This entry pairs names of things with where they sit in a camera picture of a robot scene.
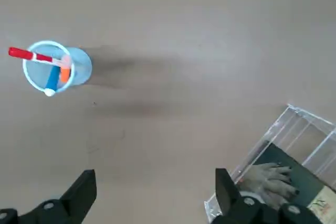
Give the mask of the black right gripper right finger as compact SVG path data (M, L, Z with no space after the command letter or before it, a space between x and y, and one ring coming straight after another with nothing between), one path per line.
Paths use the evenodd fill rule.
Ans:
M321 222L310 209L304 206L284 204L279 210L274 210L253 197L241 196L224 168L216 169L215 194L222 213L211 223L313 224Z

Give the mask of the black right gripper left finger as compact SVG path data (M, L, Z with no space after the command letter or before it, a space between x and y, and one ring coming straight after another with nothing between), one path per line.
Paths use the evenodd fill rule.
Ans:
M58 199L46 200L23 215L14 208L1 209L1 223L82 223L96 197L96 173L87 169Z

